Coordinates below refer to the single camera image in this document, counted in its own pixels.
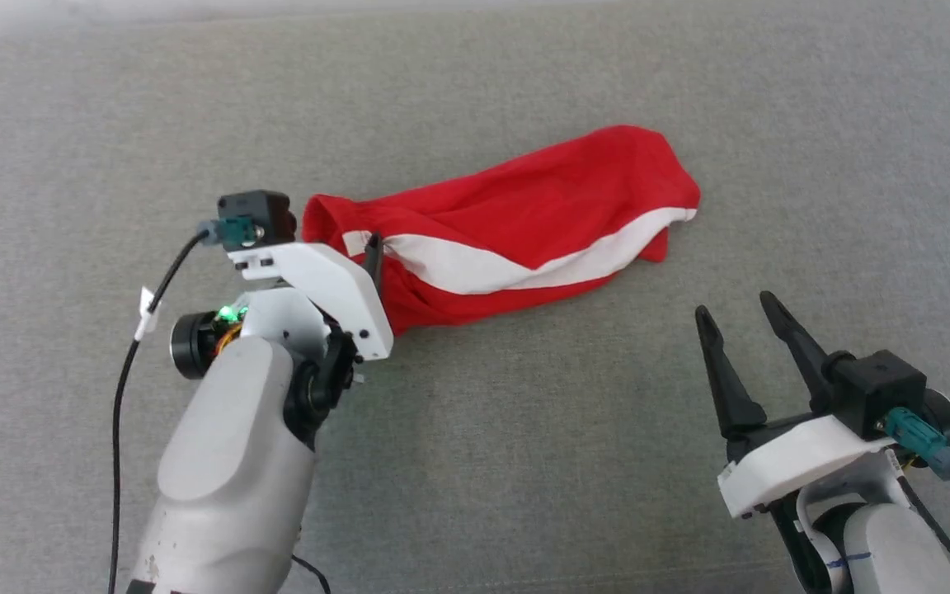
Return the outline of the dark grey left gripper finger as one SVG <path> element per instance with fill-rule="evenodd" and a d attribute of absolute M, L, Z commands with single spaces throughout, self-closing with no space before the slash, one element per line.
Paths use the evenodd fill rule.
<path fill-rule="evenodd" d="M 383 238 L 380 233 L 372 233 L 365 244 L 363 268 L 365 273 L 369 275 L 369 278 L 372 279 L 377 295 L 381 295 L 383 293 L 383 259 Z"/>

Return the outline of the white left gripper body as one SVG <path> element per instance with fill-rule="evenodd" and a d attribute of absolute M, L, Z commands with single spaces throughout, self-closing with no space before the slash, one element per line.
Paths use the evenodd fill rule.
<path fill-rule="evenodd" d="M 359 355 L 385 360 L 393 330 L 376 285 L 355 261 L 320 243 L 290 242 L 228 252 L 245 281 L 280 279 L 284 287 L 250 295 L 244 335 L 271 339 L 272 331 L 291 346 L 313 342 L 313 324 L 328 314 L 350 333 Z"/>

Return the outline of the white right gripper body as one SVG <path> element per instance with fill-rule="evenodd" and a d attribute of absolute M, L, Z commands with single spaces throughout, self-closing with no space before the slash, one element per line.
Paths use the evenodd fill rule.
<path fill-rule="evenodd" d="M 807 521 L 808 507 L 823 490 L 818 483 L 893 444 L 890 437 L 866 441 L 836 417 L 821 417 L 802 422 L 739 462 L 728 463 L 717 475 L 717 487 L 729 516 L 739 518 L 811 485 L 813 493 L 800 496 L 796 504 L 799 518 Z"/>

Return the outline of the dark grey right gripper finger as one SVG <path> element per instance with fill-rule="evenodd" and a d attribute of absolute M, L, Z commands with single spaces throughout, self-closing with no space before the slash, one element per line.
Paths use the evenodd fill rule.
<path fill-rule="evenodd" d="M 769 290 L 762 290 L 760 303 L 774 334 L 788 347 L 792 359 L 806 384 L 812 413 L 826 413 L 832 401 L 830 381 L 822 373 L 828 354 L 819 346 L 806 328 L 784 307 L 782 301 Z"/>
<path fill-rule="evenodd" d="M 736 441 L 768 422 L 765 410 L 750 397 L 724 347 L 724 338 L 708 307 L 694 312 L 703 361 L 708 373 L 710 395 L 717 415 L 720 435 Z"/>

